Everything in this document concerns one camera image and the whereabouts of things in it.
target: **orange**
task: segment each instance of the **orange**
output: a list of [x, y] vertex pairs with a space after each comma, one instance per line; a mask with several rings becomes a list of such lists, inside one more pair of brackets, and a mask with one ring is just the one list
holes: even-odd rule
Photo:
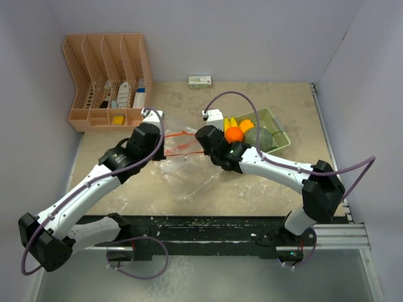
[[245, 134], [249, 129], [254, 127], [254, 124], [251, 122], [251, 120], [243, 120], [239, 123], [238, 127]]
[[225, 139], [229, 143], [241, 142], [244, 139], [244, 133], [238, 127], [230, 127], [225, 132]]

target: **gray wall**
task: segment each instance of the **gray wall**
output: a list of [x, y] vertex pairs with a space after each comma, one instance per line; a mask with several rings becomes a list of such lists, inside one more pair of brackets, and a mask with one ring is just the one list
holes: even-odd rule
[[0, 1], [1, 301], [22, 301], [30, 282], [20, 273], [18, 218], [60, 198], [77, 149], [64, 34], [45, 1]]
[[158, 81], [316, 82], [363, 0], [50, 2], [68, 33], [144, 33]]
[[377, 156], [349, 203], [367, 227], [388, 301], [402, 301], [403, 284], [402, 54], [403, 2], [368, 0], [318, 85], [338, 165]]

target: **small box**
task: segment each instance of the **small box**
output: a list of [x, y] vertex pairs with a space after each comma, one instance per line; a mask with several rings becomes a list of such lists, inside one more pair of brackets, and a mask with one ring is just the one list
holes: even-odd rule
[[212, 77], [204, 75], [191, 75], [189, 76], [189, 88], [211, 88]]
[[113, 124], [115, 125], [124, 125], [125, 124], [125, 116], [117, 115], [113, 117]]

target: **green basket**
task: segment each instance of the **green basket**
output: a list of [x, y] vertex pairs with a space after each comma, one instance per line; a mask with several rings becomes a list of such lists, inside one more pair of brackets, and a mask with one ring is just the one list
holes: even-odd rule
[[[271, 112], [269, 108], [258, 110], [260, 127], [266, 128], [271, 133], [275, 133], [273, 135], [273, 147], [270, 150], [269, 154], [271, 155], [280, 155], [283, 151], [291, 145], [291, 140], [288, 137], [287, 133], [285, 133], [283, 126], [277, 120], [276, 116]], [[235, 118], [238, 123], [243, 120], [251, 120], [252, 123], [256, 125], [256, 118], [254, 113], [248, 113], [247, 115], [241, 115]]]

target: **yellow sponge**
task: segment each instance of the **yellow sponge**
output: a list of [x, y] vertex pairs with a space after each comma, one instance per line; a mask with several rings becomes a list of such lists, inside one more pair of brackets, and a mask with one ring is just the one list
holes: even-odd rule
[[115, 125], [124, 125], [125, 124], [125, 116], [124, 115], [117, 115], [113, 117], [113, 123]]

